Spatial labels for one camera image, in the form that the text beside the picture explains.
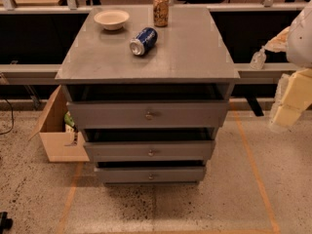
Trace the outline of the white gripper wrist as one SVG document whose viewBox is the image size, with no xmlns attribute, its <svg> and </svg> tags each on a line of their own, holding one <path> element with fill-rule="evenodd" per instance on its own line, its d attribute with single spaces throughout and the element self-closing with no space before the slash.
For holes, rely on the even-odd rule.
<svg viewBox="0 0 312 234">
<path fill-rule="evenodd" d="M 292 126 L 302 111 L 312 104 L 312 69 L 305 68 L 291 75 L 282 104 L 271 109 L 271 123 L 280 127 Z"/>
</svg>

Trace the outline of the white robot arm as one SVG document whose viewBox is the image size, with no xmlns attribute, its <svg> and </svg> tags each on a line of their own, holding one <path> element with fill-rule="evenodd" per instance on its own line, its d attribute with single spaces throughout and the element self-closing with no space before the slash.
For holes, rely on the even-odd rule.
<svg viewBox="0 0 312 234">
<path fill-rule="evenodd" d="M 291 127 L 312 104 L 312 1 L 264 49 L 285 52 L 288 62 L 300 67 L 291 76 L 284 74 L 278 83 L 270 127 L 281 131 Z"/>
</svg>

